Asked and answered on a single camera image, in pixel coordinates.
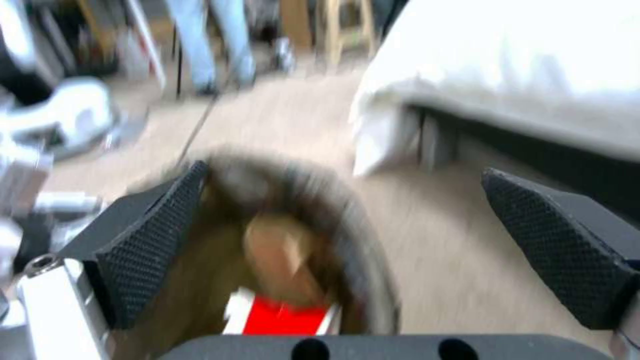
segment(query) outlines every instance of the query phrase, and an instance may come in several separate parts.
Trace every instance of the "hole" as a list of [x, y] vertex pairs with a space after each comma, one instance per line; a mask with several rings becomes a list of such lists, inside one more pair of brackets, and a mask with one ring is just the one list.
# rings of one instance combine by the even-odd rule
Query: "hole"
[[33, 264], [32, 267], [34, 269], [41, 269], [49, 264], [51, 264], [53, 262], [53, 258], [50, 256], [42, 256], [40, 259], [36, 259]]
[[329, 360], [329, 348], [318, 339], [305, 339], [293, 347], [291, 360]]
[[459, 339], [443, 340], [438, 346], [438, 355], [442, 360], [478, 360], [474, 348]]

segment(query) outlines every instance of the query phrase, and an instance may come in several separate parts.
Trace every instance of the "white bed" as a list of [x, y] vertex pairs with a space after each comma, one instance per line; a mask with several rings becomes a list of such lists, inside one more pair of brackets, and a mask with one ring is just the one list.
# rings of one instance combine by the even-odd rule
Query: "white bed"
[[353, 101], [355, 175], [408, 150], [406, 104], [640, 163], [640, 1], [412, 0]]

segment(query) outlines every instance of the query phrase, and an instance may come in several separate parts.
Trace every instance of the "silver metal part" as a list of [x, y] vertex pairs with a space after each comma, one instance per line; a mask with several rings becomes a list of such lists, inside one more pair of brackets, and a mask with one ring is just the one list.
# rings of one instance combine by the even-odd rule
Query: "silver metal part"
[[0, 318], [0, 357], [2, 360], [31, 360], [24, 307], [18, 300], [12, 300], [8, 305], [7, 313]]
[[54, 254], [44, 254], [31, 260], [24, 268], [24, 273], [29, 278], [36, 277], [49, 272], [62, 264], [62, 260], [58, 259]]
[[616, 359], [640, 360], [640, 291], [632, 298], [612, 335], [609, 350]]
[[9, 300], [4, 295], [4, 291], [0, 289], [0, 320], [9, 312]]
[[19, 281], [18, 294], [33, 357], [108, 359], [108, 328], [82, 263], [48, 255], [28, 266], [34, 270]]

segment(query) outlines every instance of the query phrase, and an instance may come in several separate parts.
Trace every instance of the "stool leg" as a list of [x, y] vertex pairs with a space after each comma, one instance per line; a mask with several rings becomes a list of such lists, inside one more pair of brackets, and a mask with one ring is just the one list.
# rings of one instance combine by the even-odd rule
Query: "stool leg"
[[324, 46], [324, 40], [326, 38], [326, 35], [324, 34], [324, 29], [326, 28], [326, 26], [323, 26], [324, 24], [324, 18], [326, 15], [326, 12], [323, 11], [323, 9], [326, 8], [325, 5], [325, 1], [326, 0], [317, 0], [316, 1], [316, 11], [315, 11], [315, 26], [316, 26], [316, 33], [315, 33], [315, 45], [316, 45], [316, 54], [318, 53], [318, 50], [322, 49]]
[[376, 54], [377, 39], [373, 25], [373, 12], [370, 0], [360, 0], [360, 21], [362, 21], [362, 32], [367, 37], [369, 43], [369, 57]]
[[340, 63], [342, 42], [340, 41], [340, 1], [326, 0], [326, 39], [324, 51], [332, 65]]
[[178, 45], [178, 79], [175, 85], [175, 98], [180, 99], [182, 93], [182, 44]]
[[175, 43], [177, 41], [177, 30], [173, 26], [173, 40], [171, 41], [171, 60], [175, 60]]

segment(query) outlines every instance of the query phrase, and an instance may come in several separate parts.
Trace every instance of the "person's leg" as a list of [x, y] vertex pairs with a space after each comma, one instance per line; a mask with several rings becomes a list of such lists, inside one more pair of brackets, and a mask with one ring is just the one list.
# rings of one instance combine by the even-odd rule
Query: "person's leg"
[[243, 0], [210, 0], [218, 26], [227, 43], [230, 66], [241, 85], [255, 79], [255, 61], [249, 44]]
[[214, 86], [216, 63], [204, 28], [204, 3], [202, 0], [164, 0], [175, 21], [180, 43], [189, 65], [191, 79], [197, 90]]

